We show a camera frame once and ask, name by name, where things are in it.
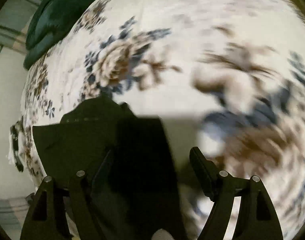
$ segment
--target blue flower pattern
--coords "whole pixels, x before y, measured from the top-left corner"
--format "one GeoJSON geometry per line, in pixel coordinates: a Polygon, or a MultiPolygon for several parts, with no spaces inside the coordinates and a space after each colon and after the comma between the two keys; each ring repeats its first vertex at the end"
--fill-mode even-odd
{"type": "MultiPolygon", "coordinates": [[[[84,66],[86,68],[86,72],[89,73],[89,76],[86,80],[88,85],[93,86],[96,82],[95,75],[92,73],[92,71],[94,64],[98,61],[100,52],[117,40],[127,40],[130,37],[132,26],[136,23],[137,21],[135,20],[135,16],[131,17],[123,25],[120,26],[119,35],[111,35],[106,41],[100,43],[98,51],[90,51],[85,56],[84,66]]],[[[150,37],[151,41],[156,41],[170,35],[171,30],[170,28],[156,29],[141,34],[145,34],[146,36],[150,37]]],[[[126,74],[126,78],[122,81],[123,83],[119,82],[118,84],[103,87],[98,82],[97,84],[95,84],[94,89],[100,90],[101,93],[107,95],[110,98],[112,98],[114,94],[122,95],[124,91],[130,90],[133,87],[134,82],[140,82],[141,80],[140,77],[133,77],[131,75],[132,70],[139,65],[143,55],[149,49],[149,47],[150,43],[145,44],[142,47],[138,48],[132,55],[129,55],[128,73],[126,74]]],[[[85,93],[81,93],[79,101],[82,102],[85,100],[85,98],[85,93]]]]}
{"type": "Polygon", "coordinates": [[[208,114],[202,121],[201,129],[213,139],[224,141],[228,136],[236,135],[242,128],[262,127],[276,122],[271,101],[262,98],[249,115],[237,115],[228,110],[208,114]]]}
{"type": "Polygon", "coordinates": [[[290,52],[290,56],[288,62],[294,68],[291,73],[305,87],[305,65],[302,63],[302,57],[293,51],[290,52]]]}
{"type": "Polygon", "coordinates": [[[47,110],[46,110],[46,115],[49,115],[49,119],[54,118],[54,111],[55,111],[55,108],[52,107],[52,101],[49,100],[48,102],[48,107],[47,107],[47,110]]]}

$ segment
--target wall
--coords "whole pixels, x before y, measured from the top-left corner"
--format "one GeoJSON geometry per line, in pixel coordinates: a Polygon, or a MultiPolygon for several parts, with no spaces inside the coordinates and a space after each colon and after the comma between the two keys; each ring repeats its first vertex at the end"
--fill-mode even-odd
{"type": "Polygon", "coordinates": [[[0,44],[24,54],[29,23],[42,0],[7,0],[0,10],[0,44]]]}
{"type": "Polygon", "coordinates": [[[0,53],[0,199],[27,196],[34,192],[27,174],[8,164],[9,128],[20,117],[20,99],[27,71],[24,55],[8,48],[0,53]]]}

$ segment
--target floral bedsheet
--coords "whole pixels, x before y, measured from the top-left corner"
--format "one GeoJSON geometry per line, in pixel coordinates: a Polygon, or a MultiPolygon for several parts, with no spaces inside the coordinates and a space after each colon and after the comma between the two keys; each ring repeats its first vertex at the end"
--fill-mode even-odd
{"type": "MultiPolygon", "coordinates": [[[[198,146],[234,176],[262,178],[284,239],[305,221],[305,18],[290,0],[96,0],[30,69],[19,149],[9,159],[46,175],[31,127],[58,123],[106,94],[158,115],[178,171],[198,146]]],[[[180,185],[195,239],[212,203],[180,185]]],[[[231,239],[234,203],[225,239],[231,239]]]]}

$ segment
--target metal pin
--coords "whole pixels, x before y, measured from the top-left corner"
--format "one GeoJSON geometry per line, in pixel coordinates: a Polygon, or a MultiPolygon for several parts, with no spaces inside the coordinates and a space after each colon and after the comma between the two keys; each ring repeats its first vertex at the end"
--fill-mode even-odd
{"type": "Polygon", "coordinates": [[[82,177],[82,176],[84,176],[86,173],[84,172],[84,171],[78,171],[77,173],[76,173],[76,175],[78,176],[78,177],[82,177]]]}
{"type": "Polygon", "coordinates": [[[260,178],[259,178],[258,176],[253,176],[253,180],[254,180],[255,182],[259,182],[259,181],[260,181],[260,178]]]}
{"type": "Polygon", "coordinates": [[[51,177],[51,176],[46,176],[46,177],[44,178],[44,181],[45,181],[45,182],[51,182],[51,180],[52,180],[52,177],[51,177]]]}
{"type": "Polygon", "coordinates": [[[226,172],[226,171],[220,171],[220,172],[219,172],[219,175],[220,175],[221,177],[227,177],[227,176],[228,176],[228,172],[226,172]]]}

